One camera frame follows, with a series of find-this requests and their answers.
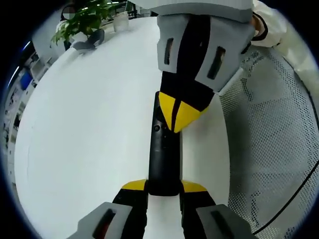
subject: green leaves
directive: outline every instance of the green leaves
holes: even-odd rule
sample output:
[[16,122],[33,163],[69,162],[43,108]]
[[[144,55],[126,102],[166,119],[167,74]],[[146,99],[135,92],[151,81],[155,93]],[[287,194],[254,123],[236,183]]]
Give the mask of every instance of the green leaves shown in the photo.
[[54,43],[59,40],[69,41],[70,37],[79,32],[83,32],[89,36],[95,29],[99,29],[102,20],[107,19],[111,15],[115,4],[107,4],[107,0],[91,0],[86,6],[75,13],[72,19],[66,20],[60,30],[52,37]]

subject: yellow accent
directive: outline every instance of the yellow accent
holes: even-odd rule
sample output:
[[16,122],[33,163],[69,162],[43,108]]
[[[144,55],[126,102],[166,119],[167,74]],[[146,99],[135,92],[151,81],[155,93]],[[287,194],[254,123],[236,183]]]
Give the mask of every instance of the yellow accent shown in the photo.
[[181,181],[183,183],[183,187],[184,187],[184,192],[186,193],[195,193],[195,192],[205,192],[207,191],[206,188],[204,188],[203,186],[201,186],[198,183],[192,183],[186,180],[182,180]]
[[159,105],[163,112],[169,130],[171,130],[171,115],[173,112],[173,106],[175,99],[162,92],[159,93]]
[[177,112],[174,132],[180,132],[183,128],[198,119],[206,111],[207,108],[200,112],[182,101]]
[[132,181],[127,184],[125,184],[122,189],[130,189],[130,190],[141,190],[144,191],[146,179],[138,180],[138,181]]

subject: blue object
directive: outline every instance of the blue object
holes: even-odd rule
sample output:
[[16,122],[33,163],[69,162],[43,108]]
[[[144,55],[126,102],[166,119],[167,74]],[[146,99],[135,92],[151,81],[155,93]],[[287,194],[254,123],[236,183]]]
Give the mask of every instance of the blue object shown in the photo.
[[31,81],[32,81],[32,76],[28,72],[26,72],[20,80],[21,88],[23,90],[26,90],[26,88],[28,87]]

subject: plant pot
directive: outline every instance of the plant pot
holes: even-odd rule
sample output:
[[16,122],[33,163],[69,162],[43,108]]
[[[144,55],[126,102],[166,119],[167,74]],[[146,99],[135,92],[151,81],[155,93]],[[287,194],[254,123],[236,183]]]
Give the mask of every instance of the plant pot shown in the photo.
[[79,42],[79,41],[87,41],[88,37],[83,33],[83,32],[79,32],[77,34],[75,34],[74,36],[72,36],[70,38],[70,41],[72,42],[72,45],[75,43],[75,42]]

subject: black cable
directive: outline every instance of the black cable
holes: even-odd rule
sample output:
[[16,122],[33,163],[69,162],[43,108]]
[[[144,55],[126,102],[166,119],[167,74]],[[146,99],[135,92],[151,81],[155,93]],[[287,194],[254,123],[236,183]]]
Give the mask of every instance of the black cable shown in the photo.
[[293,194],[293,196],[286,202],[286,204],[279,210],[279,212],[277,212],[276,215],[273,216],[273,218],[271,218],[269,220],[269,222],[267,222],[266,224],[264,224],[261,228],[259,228],[257,231],[253,232],[253,235],[256,235],[258,233],[260,233],[263,229],[265,229],[267,226],[269,226],[285,209],[286,207],[292,202],[292,200],[297,196],[297,194],[299,193],[299,191],[304,187],[304,185],[307,183],[307,181],[310,179],[310,177],[312,176],[312,174],[314,173],[314,171],[317,169],[319,165],[319,160],[317,161],[317,163],[314,165],[314,167],[312,168],[312,170],[310,171],[310,173],[307,175],[307,177],[305,178],[305,180],[303,181],[303,183],[299,186],[299,188],[296,190],[296,192]]

